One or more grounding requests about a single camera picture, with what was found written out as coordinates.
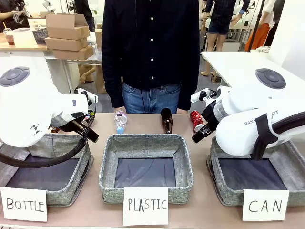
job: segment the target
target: cardboard box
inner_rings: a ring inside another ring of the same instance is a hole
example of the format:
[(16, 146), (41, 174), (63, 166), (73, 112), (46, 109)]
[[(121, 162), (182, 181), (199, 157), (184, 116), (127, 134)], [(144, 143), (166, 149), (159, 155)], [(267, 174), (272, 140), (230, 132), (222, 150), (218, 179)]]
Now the cardboard box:
[(54, 56), (60, 60), (85, 61), (93, 55), (93, 47), (87, 46), (79, 51), (54, 50)]
[(68, 40), (47, 37), (45, 41), (48, 49), (79, 51), (88, 46), (87, 38), (81, 38), (79, 40)]
[(48, 14), (54, 14), (53, 12), (40, 12), (40, 18), (46, 18)]
[(103, 29), (95, 30), (96, 45), (98, 49), (102, 48), (102, 33), (103, 33)]
[(79, 40), (90, 35), (83, 14), (48, 14), (47, 30), (51, 38)]

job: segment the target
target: man's hand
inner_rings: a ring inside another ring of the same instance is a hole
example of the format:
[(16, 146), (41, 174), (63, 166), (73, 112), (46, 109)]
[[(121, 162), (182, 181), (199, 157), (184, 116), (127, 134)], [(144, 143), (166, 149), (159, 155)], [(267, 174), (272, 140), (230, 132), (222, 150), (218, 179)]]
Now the man's hand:
[(189, 113), (185, 110), (177, 108), (177, 115), (189, 115)]
[(124, 106), (115, 108), (114, 112), (117, 113), (117, 111), (120, 110), (120, 109), (126, 113), (126, 108)]
[(202, 14), (202, 19), (206, 19), (206, 18), (209, 18), (209, 17), (210, 17), (210, 13), (204, 12)]
[(232, 18), (232, 26), (236, 25), (238, 21), (242, 18), (242, 14), (238, 14), (237, 16)]

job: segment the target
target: shorts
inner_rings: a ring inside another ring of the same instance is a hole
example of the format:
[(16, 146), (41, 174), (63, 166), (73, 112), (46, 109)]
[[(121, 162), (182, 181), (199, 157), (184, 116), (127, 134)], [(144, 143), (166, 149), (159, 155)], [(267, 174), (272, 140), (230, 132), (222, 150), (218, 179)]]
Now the shorts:
[(219, 24), (218, 22), (211, 20), (208, 33), (227, 35), (229, 32), (229, 26), (230, 26), (230, 23), (228, 23), (227, 25), (223, 25), (223, 24)]

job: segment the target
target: plastic sign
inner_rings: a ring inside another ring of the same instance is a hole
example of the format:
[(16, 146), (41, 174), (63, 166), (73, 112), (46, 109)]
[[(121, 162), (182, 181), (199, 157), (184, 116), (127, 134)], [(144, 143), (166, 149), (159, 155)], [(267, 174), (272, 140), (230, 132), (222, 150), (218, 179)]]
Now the plastic sign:
[(167, 224), (168, 187), (124, 188), (124, 226)]
[(284, 220), (289, 190), (244, 190), (243, 221)]
[(47, 222), (46, 190), (1, 187), (4, 217)]

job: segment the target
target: plastic cup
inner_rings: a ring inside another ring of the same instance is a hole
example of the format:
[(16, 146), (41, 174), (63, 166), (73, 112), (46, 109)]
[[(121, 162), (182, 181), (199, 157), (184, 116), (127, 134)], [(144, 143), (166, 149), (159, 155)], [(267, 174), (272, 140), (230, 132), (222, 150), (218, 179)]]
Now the plastic cup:
[(13, 31), (10, 28), (5, 28), (3, 33), (9, 45), (15, 45)]

